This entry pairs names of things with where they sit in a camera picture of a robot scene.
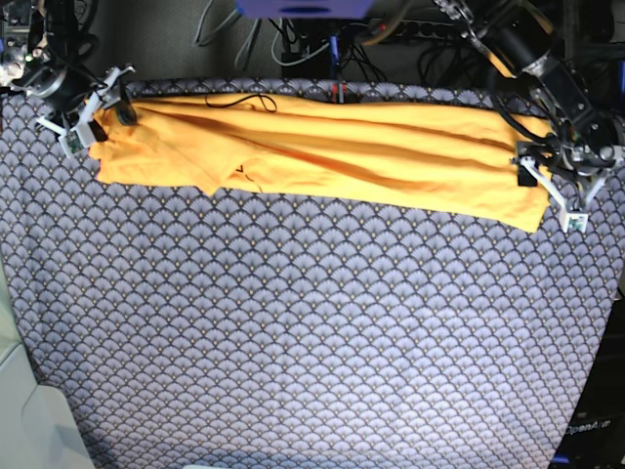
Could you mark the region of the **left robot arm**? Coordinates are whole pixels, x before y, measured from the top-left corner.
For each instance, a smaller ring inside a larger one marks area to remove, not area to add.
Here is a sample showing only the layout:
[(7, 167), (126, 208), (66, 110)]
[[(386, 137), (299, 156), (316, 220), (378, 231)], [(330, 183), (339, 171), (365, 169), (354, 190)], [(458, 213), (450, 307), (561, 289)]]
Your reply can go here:
[(532, 94), (551, 126), (541, 137), (507, 111), (493, 107), (519, 134), (522, 186), (540, 185), (566, 210), (584, 211), (607, 178), (624, 163), (624, 119), (592, 103), (582, 79), (555, 51), (556, 32), (528, 1), (439, 1), (438, 8), (492, 64), (488, 86), (504, 72), (530, 77)]

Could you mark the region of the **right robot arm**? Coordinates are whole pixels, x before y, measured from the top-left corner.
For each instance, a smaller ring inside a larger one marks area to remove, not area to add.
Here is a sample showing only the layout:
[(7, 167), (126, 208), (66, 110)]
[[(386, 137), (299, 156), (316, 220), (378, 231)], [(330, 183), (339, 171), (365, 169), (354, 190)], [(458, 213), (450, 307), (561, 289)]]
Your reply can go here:
[(125, 126), (137, 115), (120, 83), (135, 69), (114, 66), (98, 77), (86, 61), (99, 47), (90, 32), (99, 3), (89, 1), (77, 18), (74, 1), (3, 1), (1, 3), (1, 90), (24, 93), (50, 111), (37, 123), (57, 134), (72, 155), (107, 140), (95, 114), (113, 109)]

